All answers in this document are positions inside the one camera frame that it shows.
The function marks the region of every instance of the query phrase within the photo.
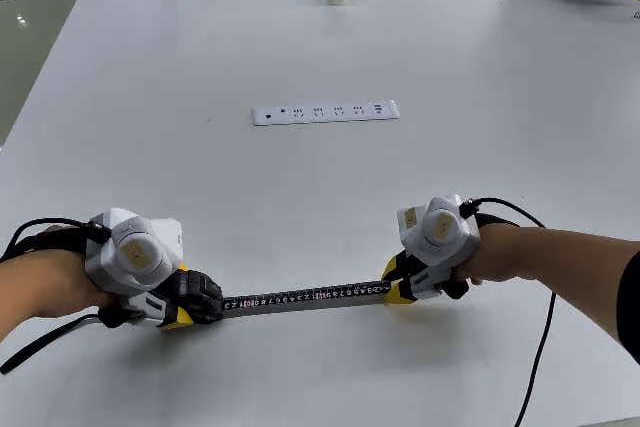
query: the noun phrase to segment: white table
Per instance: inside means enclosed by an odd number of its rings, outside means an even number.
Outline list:
[[[398,208],[498,195],[637,238],[638,4],[78,0],[0,154],[0,242],[111,206],[183,222],[227,294],[375,279]],[[393,122],[256,128],[257,105],[393,98]],[[0,424],[508,426],[546,289],[81,329],[0,382]],[[65,320],[33,320],[5,359]],[[640,414],[640,369],[560,302],[527,425]]]

